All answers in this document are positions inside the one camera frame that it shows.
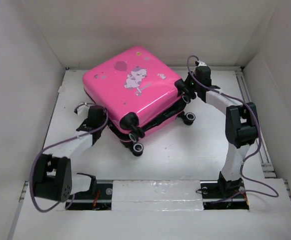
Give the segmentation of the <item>pink hard-shell suitcase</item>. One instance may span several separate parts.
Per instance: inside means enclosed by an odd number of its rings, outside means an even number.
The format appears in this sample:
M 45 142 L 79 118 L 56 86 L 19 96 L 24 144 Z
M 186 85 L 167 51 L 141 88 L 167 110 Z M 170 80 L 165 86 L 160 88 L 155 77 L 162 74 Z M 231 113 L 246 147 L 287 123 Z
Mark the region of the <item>pink hard-shell suitcase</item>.
M 106 108 L 108 127 L 137 157 L 144 151 L 141 139 L 177 118 L 188 126 L 196 119 L 185 112 L 194 97 L 182 77 L 142 46 L 90 69 L 82 83 L 90 99 Z

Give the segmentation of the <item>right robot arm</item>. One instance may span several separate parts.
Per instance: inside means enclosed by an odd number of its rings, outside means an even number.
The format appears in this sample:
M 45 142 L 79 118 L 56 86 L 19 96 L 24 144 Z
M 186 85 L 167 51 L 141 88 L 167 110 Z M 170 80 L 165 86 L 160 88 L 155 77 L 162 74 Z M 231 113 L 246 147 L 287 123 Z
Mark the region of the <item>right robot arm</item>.
M 254 103 L 243 104 L 240 100 L 224 96 L 218 86 L 212 85 L 211 69 L 199 65 L 190 71 L 185 80 L 194 93 L 203 102 L 215 107 L 225 115 L 225 136 L 228 141 L 226 160 L 219 173 L 216 186 L 208 188 L 208 192 L 217 194 L 217 198 L 229 198 L 242 187 L 241 166 L 251 145 L 258 138 L 258 128 L 253 119 L 257 113 Z

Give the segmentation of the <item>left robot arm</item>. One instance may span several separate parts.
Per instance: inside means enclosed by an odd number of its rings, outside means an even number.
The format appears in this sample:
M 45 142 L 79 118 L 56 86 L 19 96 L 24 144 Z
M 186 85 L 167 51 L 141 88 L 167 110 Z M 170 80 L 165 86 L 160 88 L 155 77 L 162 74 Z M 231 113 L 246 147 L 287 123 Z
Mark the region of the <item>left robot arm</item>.
M 66 202 L 69 197 L 81 193 L 92 198 L 97 186 L 89 174 L 78 173 L 79 189 L 74 187 L 75 175 L 72 174 L 72 160 L 92 147 L 101 137 L 108 124 L 106 108 L 92 104 L 88 107 L 86 118 L 74 131 L 74 136 L 45 147 L 35 157 L 30 171 L 30 196 L 34 205 L 36 198 Z

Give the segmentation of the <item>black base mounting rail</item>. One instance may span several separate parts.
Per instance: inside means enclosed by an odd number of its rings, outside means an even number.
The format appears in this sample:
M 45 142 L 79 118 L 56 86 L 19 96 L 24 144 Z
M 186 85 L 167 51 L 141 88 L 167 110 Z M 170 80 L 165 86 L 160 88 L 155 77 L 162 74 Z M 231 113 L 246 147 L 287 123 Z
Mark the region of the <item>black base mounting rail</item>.
M 216 181 L 200 180 L 115 180 L 98 181 L 92 196 L 75 195 L 67 200 L 70 211 L 158 211 L 248 210 L 245 194 L 234 191 L 226 198 Z

